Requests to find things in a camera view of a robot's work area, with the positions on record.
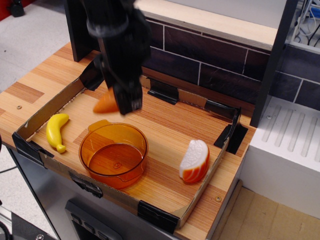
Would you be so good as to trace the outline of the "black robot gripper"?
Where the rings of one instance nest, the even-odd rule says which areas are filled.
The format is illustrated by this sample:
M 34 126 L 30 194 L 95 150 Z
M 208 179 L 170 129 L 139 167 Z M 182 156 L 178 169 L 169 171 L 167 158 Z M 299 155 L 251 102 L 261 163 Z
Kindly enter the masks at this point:
M 142 64 L 150 57 L 152 40 L 145 16 L 125 14 L 108 20 L 101 15 L 91 15 L 86 25 L 100 49 L 100 57 L 94 65 L 101 71 L 107 86 L 113 87 L 120 114 L 140 110 L 143 106 L 143 90 L 139 83 Z

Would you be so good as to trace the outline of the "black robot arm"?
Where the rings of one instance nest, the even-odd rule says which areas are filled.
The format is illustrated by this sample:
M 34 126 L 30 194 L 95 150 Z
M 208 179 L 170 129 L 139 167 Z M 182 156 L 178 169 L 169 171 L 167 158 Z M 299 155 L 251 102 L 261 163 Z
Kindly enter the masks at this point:
M 126 115 L 143 105 L 142 65 L 151 56 L 152 30 L 132 0 L 83 0 L 88 33 L 97 40 L 101 71 L 116 111 Z

